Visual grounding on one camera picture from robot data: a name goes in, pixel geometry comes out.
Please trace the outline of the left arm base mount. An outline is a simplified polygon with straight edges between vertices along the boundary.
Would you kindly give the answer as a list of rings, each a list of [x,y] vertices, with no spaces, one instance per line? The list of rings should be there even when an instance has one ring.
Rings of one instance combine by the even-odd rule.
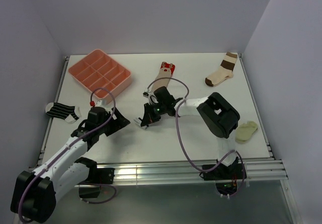
[[[113,186],[114,168],[98,168],[90,171],[90,176],[78,186],[81,201],[89,204],[102,204],[112,200],[117,189]]]

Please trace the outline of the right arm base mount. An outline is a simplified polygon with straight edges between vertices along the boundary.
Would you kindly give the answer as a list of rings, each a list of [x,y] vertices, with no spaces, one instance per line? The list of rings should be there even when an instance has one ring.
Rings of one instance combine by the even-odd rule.
[[[219,196],[231,199],[246,183],[247,174],[243,164],[234,163],[229,167],[220,164],[211,172],[200,172],[199,177],[204,181],[215,181]]]

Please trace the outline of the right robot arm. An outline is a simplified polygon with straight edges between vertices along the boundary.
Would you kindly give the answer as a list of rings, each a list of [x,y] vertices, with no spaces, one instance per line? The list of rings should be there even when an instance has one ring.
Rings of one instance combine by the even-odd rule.
[[[166,87],[160,87],[153,94],[146,91],[143,95],[152,99],[144,104],[143,117],[134,119],[137,125],[146,129],[160,121],[165,114],[175,117],[176,131],[183,154],[195,169],[199,169],[189,158],[179,130],[179,117],[199,116],[218,141],[219,159],[216,166],[218,166],[219,176],[227,179],[235,173],[234,165],[237,164],[240,155],[235,150],[233,138],[240,114],[220,93],[214,92],[208,97],[198,99],[186,97],[176,99]]]

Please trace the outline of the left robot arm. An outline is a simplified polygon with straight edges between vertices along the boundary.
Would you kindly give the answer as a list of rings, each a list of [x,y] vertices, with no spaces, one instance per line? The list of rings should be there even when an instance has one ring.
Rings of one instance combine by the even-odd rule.
[[[75,185],[97,180],[97,163],[83,155],[102,134],[110,136],[129,124],[115,107],[110,112],[103,107],[92,107],[56,154],[33,171],[18,175],[11,211],[19,216],[21,223],[47,221],[57,202]]]

